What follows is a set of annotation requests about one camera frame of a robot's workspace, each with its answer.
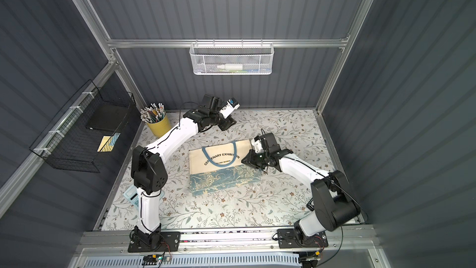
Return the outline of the cream canvas tote bag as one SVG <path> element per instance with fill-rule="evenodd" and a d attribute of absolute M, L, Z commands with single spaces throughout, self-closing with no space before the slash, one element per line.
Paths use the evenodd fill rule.
<path fill-rule="evenodd" d="M 242 164 L 251 148 L 249 140 L 240 140 L 190 151 L 192 196 L 261 181 L 261 171 Z"/>

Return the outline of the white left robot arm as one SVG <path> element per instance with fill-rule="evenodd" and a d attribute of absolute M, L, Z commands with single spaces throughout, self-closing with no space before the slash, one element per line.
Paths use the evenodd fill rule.
<path fill-rule="evenodd" d="M 235 125 L 231 114 L 239 107 L 235 98 L 223 102 L 220 98 L 206 94 L 201 103 L 180 115 L 177 125 L 160 139 L 133 150 L 131 178 L 139 201 L 135 236 L 144 241 L 160 236 L 158 211 L 162 188 L 168 180 L 166 163 L 172 154 L 188 139 L 214 126 L 226 131 Z"/>

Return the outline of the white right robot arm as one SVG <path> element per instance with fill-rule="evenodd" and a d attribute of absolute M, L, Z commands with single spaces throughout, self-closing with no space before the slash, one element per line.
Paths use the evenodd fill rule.
<path fill-rule="evenodd" d="M 258 135 L 250 143 L 251 149 L 242 164 L 261 170 L 272 167 L 310 189 L 313 209 L 295 223 L 297 235 L 312 237 L 332 232 L 361 213 L 343 172 L 328 172 L 311 165 L 290 149 L 282 149 L 272 133 Z"/>

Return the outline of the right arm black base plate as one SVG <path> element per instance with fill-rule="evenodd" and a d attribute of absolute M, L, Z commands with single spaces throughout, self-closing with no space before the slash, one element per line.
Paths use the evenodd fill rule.
<path fill-rule="evenodd" d="M 294 228 L 281 228 L 272 237 L 280 249 L 315 248 L 323 250 L 328 247 L 326 232 L 306 236 Z"/>

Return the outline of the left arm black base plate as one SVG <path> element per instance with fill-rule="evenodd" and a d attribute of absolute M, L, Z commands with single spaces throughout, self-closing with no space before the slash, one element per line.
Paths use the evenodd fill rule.
<path fill-rule="evenodd" d="M 131 233 L 129 253 L 176 252 L 181 232 L 155 232 L 146 234 L 135 228 Z"/>

